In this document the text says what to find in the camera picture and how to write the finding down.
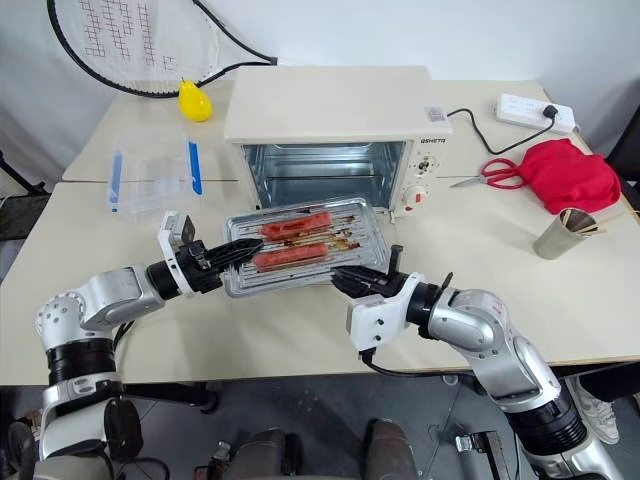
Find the sneaker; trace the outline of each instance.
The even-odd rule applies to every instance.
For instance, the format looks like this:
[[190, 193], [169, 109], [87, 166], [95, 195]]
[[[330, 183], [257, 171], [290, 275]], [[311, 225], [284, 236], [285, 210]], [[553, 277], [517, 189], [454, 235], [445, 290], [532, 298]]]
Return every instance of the sneaker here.
[[611, 404], [598, 400], [582, 388], [578, 377], [567, 379], [567, 386], [582, 419], [593, 434], [609, 445], [618, 443], [620, 434]]

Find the red cloth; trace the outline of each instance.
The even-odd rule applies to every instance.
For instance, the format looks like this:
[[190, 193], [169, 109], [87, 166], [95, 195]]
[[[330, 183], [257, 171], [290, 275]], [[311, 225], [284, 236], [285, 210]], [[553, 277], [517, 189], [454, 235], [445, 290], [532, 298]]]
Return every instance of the red cloth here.
[[604, 157], [585, 155], [568, 138], [531, 147], [518, 170], [554, 215], [568, 207], [596, 212], [620, 198], [618, 176]]

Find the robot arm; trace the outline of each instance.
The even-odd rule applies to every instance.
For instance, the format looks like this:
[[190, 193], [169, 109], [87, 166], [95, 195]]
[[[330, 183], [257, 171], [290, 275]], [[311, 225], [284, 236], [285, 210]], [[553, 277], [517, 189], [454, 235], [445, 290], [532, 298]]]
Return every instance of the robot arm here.
[[133, 405], [122, 398], [112, 330], [162, 308], [178, 295], [222, 286], [220, 274], [250, 260], [263, 244], [243, 239], [208, 250], [202, 241], [194, 241], [194, 234], [188, 216], [168, 212], [158, 233], [163, 261], [100, 273], [42, 307], [36, 330], [50, 373], [44, 392], [41, 460], [87, 449], [106, 450], [114, 460], [138, 453], [139, 420]]
[[360, 354], [372, 355], [414, 324], [421, 337], [444, 341], [465, 357], [543, 478], [622, 480], [537, 349], [510, 322], [504, 304], [490, 292], [449, 287], [451, 275], [438, 286], [425, 283], [421, 274], [398, 272], [400, 251], [392, 248], [386, 274], [334, 269], [333, 284], [354, 298], [347, 329]]

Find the metal baking tray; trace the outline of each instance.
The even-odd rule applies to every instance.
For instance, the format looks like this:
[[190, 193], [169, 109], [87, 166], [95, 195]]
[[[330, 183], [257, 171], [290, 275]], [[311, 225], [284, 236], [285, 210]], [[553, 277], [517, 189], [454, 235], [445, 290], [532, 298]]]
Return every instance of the metal baking tray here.
[[299, 244], [324, 242], [330, 245], [329, 255], [319, 262], [289, 266], [270, 272], [258, 272], [251, 262], [243, 264], [237, 270], [229, 268], [224, 282], [229, 296], [244, 297], [272, 290], [326, 283], [331, 279], [331, 268], [340, 265], [363, 265], [383, 271], [387, 269], [389, 249], [373, 210], [363, 198], [304, 203], [229, 217], [223, 227], [224, 241], [264, 238], [258, 231], [266, 223], [293, 220], [322, 211], [331, 214], [332, 224], [327, 231], [294, 240], [265, 239], [262, 251], [277, 251]]

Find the white wall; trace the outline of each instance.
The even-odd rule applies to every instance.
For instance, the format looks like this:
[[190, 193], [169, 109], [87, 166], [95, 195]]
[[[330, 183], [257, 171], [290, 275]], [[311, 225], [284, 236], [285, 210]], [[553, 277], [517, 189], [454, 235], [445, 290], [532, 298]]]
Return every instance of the white wall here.
[[[538, 79], [605, 154], [640, 103], [638, 0], [209, 4], [287, 63], [424, 64], [437, 79]], [[0, 145], [48, 177], [73, 160], [113, 95], [66, 58], [43, 0], [0, 2], [0, 82]]]

